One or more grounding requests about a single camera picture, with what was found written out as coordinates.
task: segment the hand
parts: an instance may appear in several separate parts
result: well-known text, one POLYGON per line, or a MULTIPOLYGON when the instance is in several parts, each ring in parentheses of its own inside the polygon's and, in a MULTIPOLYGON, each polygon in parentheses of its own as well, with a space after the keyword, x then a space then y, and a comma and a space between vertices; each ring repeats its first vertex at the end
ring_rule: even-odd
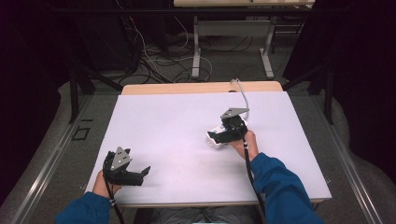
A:
MULTIPOLYGON (((108 186, 110 187, 110 190, 113 190, 113 194, 116 194, 119 189, 122 188, 121 185, 113 185, 108 183, 108 186)), ((108 195, 108 191, 106 188, 106 183, 105 183, 105 178, 103 177, 103 171, 100 171, 98 175, 96 176, 95 184, 93 185, 93 190, 92 193, 95 193, 97 195, 100 195, 102 197, 110 199, 110 196, 108 195)))
MULTIPOLYGON (((250 161, 253 161, 253 159, 259 154, 256 134, 253 131, 248 130, 245 134, 245 140, 247 141, 248 158, 250 161)), ((229 145, 234 147, 243 159, 245 158, 244 141, 242 141, 242 139, 230 142, 229 145)))

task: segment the forearm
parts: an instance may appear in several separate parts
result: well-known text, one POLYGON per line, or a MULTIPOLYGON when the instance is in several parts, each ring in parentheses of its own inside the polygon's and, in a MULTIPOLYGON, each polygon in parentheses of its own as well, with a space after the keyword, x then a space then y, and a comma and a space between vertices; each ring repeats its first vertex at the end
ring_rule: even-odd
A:
POLYGON ((256 192, 265 193, 268 223, 321 223, 300 178, 283 162, 260 153, 251 169, 256 192))
POLYGON ((56 223, 107 224, 111 204, 108 198, 86 192, 71 202, 56 218, 56 223))

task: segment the table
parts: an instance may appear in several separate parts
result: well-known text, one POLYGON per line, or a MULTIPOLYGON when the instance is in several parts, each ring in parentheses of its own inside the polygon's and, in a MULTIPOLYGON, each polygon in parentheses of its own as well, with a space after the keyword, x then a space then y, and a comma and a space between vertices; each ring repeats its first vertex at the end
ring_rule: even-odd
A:
MULTIPOLYGON (((295 5, 313 5, 315 0, 175 0, 175 7, 281 7, 295 5)), ((201 49, 200 35, 252 35, 266 36, 264 48, 260 49, 265 75, 274 78, 268 59, 268 51, 276 26, 276 17, 269 21, 199 21, 194 17, 194 57, 192 78, 198 78, 201 49)))
MULTIPOLYGON (((248 127, 257 134, 260 151, 285 162, 302 179, 313 203, 330 199, 287 93, 274 81, 241 85, 249 101, 248 127)), ((239 87, 234 82, 125 87, 87 189, 92 188, 107 152, 120 146, 131 149, 128 171, 151 166, 141 187, 125 186, 117 193, 120 206, 257 204, 245 161, 230 146, 215 149, 205 141, 205 133, 220 123, 225 110, 245 106, 240 92, 228 91, 239 87)))

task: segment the white table surface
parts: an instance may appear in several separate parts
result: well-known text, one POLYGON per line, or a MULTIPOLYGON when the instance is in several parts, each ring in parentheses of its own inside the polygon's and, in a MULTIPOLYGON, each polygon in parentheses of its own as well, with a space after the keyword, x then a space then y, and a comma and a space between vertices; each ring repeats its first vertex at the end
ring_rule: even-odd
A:
MULTIPOLYGON (((332 195, 290 98, 283 91, 245 92, 248 127, 260 151, 277 157, 303 181, 311 201, 332 195)), ((178 206, 256 203, 245 161, 230 146, 215 149, 205 134, 229 107, 244 107, 240 92, 121 95, 115 106, 87 190, 107 152, 130 148, 128 171, 151 166, 141 187, 124 186, 117 203, 178 206)))

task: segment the table leg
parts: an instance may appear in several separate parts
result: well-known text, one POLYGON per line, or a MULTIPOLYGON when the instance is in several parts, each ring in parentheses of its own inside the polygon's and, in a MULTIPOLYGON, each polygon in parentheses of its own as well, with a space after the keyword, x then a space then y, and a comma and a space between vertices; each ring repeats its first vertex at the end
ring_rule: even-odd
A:
POLYGON ((192 78, 199 77, 199 64, 200 64, 200 55, 201 50, 199 48, 199 34, 198 34, 198 18, 194 17, 194 59, 192 61, 192 78))
POLYGON ((260 54, 262 56, 262 65, 264 66, 264 72, 268 79, 274 79, 274 73, 270 64, 270 60, 268 58, 268 52, 271 48, 271 41, 274 35, 275 25, 276 17, 272 17, 269 28, 267 30, 264 49, 260 49, 260 54))

